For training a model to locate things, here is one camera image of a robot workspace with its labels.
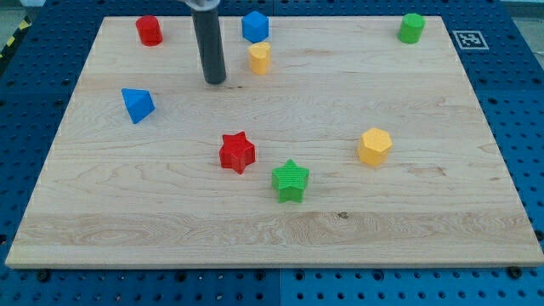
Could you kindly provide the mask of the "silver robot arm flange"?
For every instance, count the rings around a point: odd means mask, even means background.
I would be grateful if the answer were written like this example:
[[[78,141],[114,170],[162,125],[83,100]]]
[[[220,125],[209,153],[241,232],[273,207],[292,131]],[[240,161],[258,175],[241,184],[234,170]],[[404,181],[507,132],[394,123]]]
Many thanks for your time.
[[[179,0],[195,11],[209,11],[215,9],[220,0]]]

